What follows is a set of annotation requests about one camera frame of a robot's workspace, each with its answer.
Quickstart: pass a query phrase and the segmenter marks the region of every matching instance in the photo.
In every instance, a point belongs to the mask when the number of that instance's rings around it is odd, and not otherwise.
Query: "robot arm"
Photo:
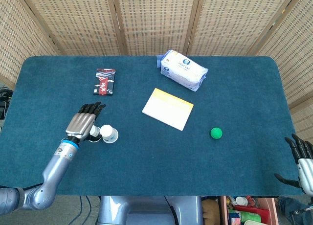
[[[313,197],[313,145],[303,141],[297,135],[292,134],[294,141],[285,137],[291,148],[291,152],[299,171],[299,181],[287,180],[275,174],[276,178],[284,184],[302,188],[304,193]]]
[[[72,118],[66,129],[67,138],[62,140],[52,159],[43,171],[42,185],[27,189],[0,188],[0,215],[15,209],[40,210],[52,205],[59,186],[70,162],[74,159],[79,143],[85,139],[96,141],[101,135],[90,135],[94,121],[105,105],[101,102],[83,105]]]

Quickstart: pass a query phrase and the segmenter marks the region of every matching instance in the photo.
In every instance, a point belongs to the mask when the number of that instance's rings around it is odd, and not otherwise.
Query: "sticky note pad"
[[[187,101],[155,88],[142,112],[182,131],[193,106]]]

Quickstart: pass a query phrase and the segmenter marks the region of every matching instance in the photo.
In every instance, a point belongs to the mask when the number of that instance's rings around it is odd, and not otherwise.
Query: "teal tablecloth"
[[[65,137],[82,104],[107,107],[96,121],[119,132],[83,142],[59,194],[283,195],[301,190],[284,136],[294,132],[276,63],[269,57],[190,57],[209,69],[197,92],[160,74],[156,56],[27,59],[0,136],[0,184],[27,187]],[[113,96],[93,95],[97,68],[115,68]],[[154,88],[194,104],[181,132],[141,111]],[[209,136],[222,128],[219,140]]]

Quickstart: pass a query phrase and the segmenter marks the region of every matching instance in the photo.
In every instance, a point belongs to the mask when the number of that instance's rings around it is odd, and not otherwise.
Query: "cable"
[[[82,211],[83,211],[82,196],[79,196],[79,199],[80,199],[80,211],[79,211],[79,214],[75,218],[73,218],[73,220],[70,221],[68,225],[71,225],[82,214]]]
[[[166,199],[166,196],[164,196],[168,206],[170,207],[171,211],[172,211],[172,214],[173,214],[173,217],[174,217],[174,221],[175,221],[175,225],[179,225],[178,223],[178,218],[177,218],[177,214],[176,214],[176,211],[174,210],[174,207],[172,207],[169,203],[168,203],[168,200]]]
[[[87,199],[87,201],[88,201],[88,203],[89,203],[89,213],[88,213],[87,217],[85,218],[85,220],[83,221],[82,225],[85,224],[85,222],[86,222],[87,219],[89,218],[89,215],[91,214],[91,203],[90,203],[90,200],[89,200],[88,196],[85,196],[85,197],[86,197],[86,199]]]

